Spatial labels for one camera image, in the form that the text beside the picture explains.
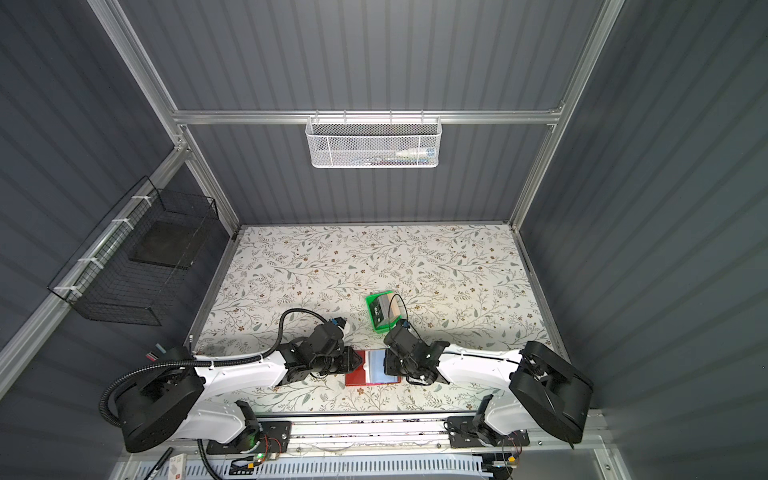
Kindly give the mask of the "red card holder wallet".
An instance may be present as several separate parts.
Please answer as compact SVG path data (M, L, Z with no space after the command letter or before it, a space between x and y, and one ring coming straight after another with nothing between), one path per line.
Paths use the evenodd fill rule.
M385 349L356 350L361 357L361 365L345 376L346 387L364 387L373 385L398 384L401 378L385 372Z

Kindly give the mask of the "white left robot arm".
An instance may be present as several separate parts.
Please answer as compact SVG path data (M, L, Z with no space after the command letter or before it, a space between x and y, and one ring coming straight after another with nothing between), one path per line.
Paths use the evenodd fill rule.
M253 356L192 356L174 348L113 392L118 426L130 453L169 440L202 440L212 453L265 450L268 433L245 400L214 398L250 388L275 388L309 376L346 375L363 363L343 342L340 318L317 325L306 338Z

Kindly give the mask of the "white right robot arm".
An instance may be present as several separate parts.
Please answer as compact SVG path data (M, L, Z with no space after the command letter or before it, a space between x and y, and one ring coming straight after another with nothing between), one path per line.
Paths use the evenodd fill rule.
M582 441L593 382L545 344L485 351L426 343L399 321L385 338L385 372L410 384L476 384L492 388L467 429L481 444L499 446L536 425L570 446Z

